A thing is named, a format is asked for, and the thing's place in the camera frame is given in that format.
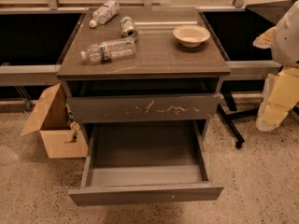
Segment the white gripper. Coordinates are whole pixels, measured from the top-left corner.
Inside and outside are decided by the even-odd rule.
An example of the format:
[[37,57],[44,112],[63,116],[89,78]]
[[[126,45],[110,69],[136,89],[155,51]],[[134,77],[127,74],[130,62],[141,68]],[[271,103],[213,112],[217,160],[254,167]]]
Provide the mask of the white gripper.
[[253,46],[259,49],[272,47],[272,59],[286,66],[276,75],[269,74],[263,87],[256,127],[270,132],[299,103],[299,1],[293,3],[276,27],[256,37]]

